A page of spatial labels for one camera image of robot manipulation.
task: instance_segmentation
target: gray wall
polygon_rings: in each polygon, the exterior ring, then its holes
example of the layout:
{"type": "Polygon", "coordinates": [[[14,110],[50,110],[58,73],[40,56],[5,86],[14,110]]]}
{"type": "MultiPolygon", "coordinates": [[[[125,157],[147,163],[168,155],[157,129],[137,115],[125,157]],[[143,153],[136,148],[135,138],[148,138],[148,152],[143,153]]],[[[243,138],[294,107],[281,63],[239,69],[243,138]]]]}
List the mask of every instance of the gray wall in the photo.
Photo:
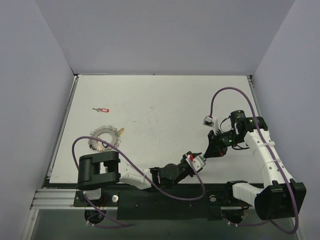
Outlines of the gray wall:
{"type": "Polygon", "coordinates": [[[77,74],[250,75],[294,0],[36,0],[77,74]]]}
{"type": "Polygon", "coordinates": [[[0,239],[19,239],[73,74],[33,0],[0,3],[0,239]]]}
{"type": "Polygon", "coordinates": [[[290,173],[307,187],[300,212],[306,239],[320,235],[319,12],[319,0],[296,0],[253,75],[276,149],[290,173]]]}

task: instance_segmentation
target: cable connector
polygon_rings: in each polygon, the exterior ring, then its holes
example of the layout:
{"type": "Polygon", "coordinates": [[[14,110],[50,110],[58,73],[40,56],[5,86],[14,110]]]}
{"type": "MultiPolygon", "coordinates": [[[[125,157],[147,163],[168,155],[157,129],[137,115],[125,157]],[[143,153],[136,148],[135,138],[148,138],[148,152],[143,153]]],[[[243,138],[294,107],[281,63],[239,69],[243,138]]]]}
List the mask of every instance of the cable connector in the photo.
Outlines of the cable connector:
{"type": "Polygon", "coordinates": [[[213,117],[205,116],[205,118],[203,119],[203,125],[206,125],[208,127],[213,127],[214,126],[213,117]]]}

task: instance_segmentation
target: purple cable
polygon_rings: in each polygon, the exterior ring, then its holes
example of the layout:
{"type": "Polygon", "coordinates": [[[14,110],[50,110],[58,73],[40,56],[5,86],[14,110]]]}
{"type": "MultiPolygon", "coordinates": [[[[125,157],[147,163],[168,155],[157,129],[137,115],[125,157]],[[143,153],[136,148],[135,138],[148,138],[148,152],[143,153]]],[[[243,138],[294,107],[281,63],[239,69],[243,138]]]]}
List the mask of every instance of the purple cable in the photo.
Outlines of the purple cable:
{"type": "MultiPolygon", "coordinates": [[[[258,134],[259,134],[262,142],[263,142],[264,144],[267,143],[266,140],[265,140],[265,138],[264,138],[264,136],[263,136],[262,133],[261,133],[260,128],[259,128],[258,119],[257,119],[257,117],[256,117],[255,110],[254,110],[254,107],[253,107],[250,99],[248,98],[248,96],[247,96],[243,91],[241,91],[240,89],[238,89],[238,88],[236,88],[236,87],[232,87],[232,86],[223,87],[223,88],[221,88],[220,90],[218,90],[218,91],[213,95],[212,100],[211,100],[211,110],[210,110],[210,115],[209,115],[209,117],[212,118],[212,113],[213,113],[213,108],[214,108],[214,100],[215,100],[216,96],[218,95],[218,93],[220,93],[220,92],[222,92],[222,91],[224,91],[224,90],[228,90],[228,89],[230,89],[230,90],[235,90],[235,91],[241,93],[241,94],[244,96],[244,98],[246,99],[246,101],[248,102],[248,104],[249,104],[249,106],[250,106],[250,109],[251,109],[251,112],[252,112],[252,116],[253,116],[253,121],[254,121],[255,127],[256,127],[256,129],[257,129],[257,131],[258,131],[258,134]]],[[[266,148],[268,149],[268,151],[269,151],[272,159],[273,159],[273,160],[276,160],[276,156],[275,156],[275,154],[272,152],[271,147],[270,147],[269,145],[266,145],[266,148]]],[[[288,230],[282,228],[281,226],[279,226],[278,224],[276,224],[273,220],[270,220],[270,222],[271,222],[274,226],[276,226],[279,230],[283,231],[283,232],[286,233],[286,234],[295,234],[296,231],[298,230],[298,227],[299,227],[299,213],[298,213],[298,208],[297,208],[296,199],[295,199],[294,193],[293,193],[293,191],[292,191],[292,189],[291,189],[291,186],[290,186],[290,184],[289,184],[289,182],[288,182],[288,179],[286,178],[286,175],[285,175],[284,171],[282,170],[280,164],[278,163],[278,161],[274,161],[274,163],[275,163],[275,165],[277,166],[278,170],[280,171],[281,176],[283,177],[284,182],[285,182],[285,184],[286,184],[286,186],[287,186],[287,188],[288,188],[288,190],[289,190],[289,194],[290,194],[291,201],[292,201],[292,206],[293,206],[293,211],[294,211],[295,224],[294,224],[294,228],[293,228],[291,231],[288,231],[288,230]]],[[[252,225],[252,224],[251,224],[250,226],[259,226],[259,225],[261,225],[261,224],[260,224],[260,223],[257,223],[257,225],[252,225]]]]}
{"type": "Polygon", "coordinates": [[[81,139],[92,139],[92,140],[96,140],[98,142],[101,142],[103,144],[106,144],[108,145],[110,148],[116,150],[125,160],[127,160],[127,162],[138,172],[140,173],[142,176],[144,176],[144,178],[152,185],[154,186],[155,189],[157,189],[160,193],[166,195],[167,197],[169,198],[172,198],[172,199],[176,199],[176,200],[181,200],[181,201],[196,201],[196,200],[199,200],[199,199],[202,199],[205,195],[206,195],[206,188],[205,188],[205,185],[204,183],[202,182],[199,174],[197,173],[195,167],[193,166],[193,164],[190,164],[192,170],[194,171],[194,174],[195,176],[198,178],[199,182],[200,182],[200,185],[202,187],[202,194],[200,196],[197,196],[197,197],[193,197],[193,198],[184,198],[184,197],[178,197],[178,196],[173,196],[173,195],[170,195],[168,193],[166,193],[165,191],[163,191],[161,188],[159,188],[150,178],[148,178],[136,165],[134,165],[134,163],[122,152],[120,151],[118,148],[116,148],[115,146],[113,146],[112,144],[106,142],[106,141],[103,141],[101,140],[100,138],[96,138],[96,137],[93,137],[93,136],[81,136],[81,137],[78,137],[76,140],[74,140],[73,144],[72,144],[72,156],[73,156],[73,160],[74,160],[74,163],[76,165],[76,168],[79,170],[79,165],[77,163],[77,158],[76,158],[76,154],[75,154],[75,145],[76,143],[81,140],[81,139]]]}

